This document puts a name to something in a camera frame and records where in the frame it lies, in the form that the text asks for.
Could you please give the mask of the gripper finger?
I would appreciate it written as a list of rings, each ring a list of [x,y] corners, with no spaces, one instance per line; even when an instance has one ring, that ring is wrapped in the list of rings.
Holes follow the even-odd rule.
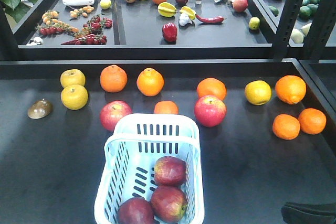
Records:
[[[331,224],[335,223],[335,203],[299,204],[287,202],[281,208],[285,223]]]

